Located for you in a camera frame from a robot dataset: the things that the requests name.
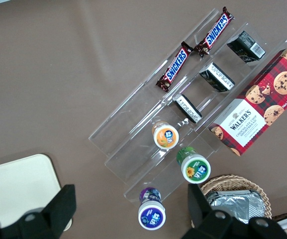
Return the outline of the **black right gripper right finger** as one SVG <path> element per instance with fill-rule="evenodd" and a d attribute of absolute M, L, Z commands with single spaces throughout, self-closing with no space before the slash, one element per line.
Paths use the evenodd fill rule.
<path fill-rule="evenodd" d="M 268 218 L 253 217 L 245 224 L 222 210 L 213 210 L 197 184 L 188 185 L 188 208 L 194 228 L 184 239 L 287 239 L 281 226 Z"/>

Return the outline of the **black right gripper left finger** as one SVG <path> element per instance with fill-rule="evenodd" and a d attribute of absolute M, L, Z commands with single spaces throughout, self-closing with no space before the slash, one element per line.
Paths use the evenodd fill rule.
<path fill-rule="evenodd" d="M 0 228 L 0 239 L 58 239 L 75 212 L 75 186 L 65 185 L 41 212 L 26 214 Z"/>

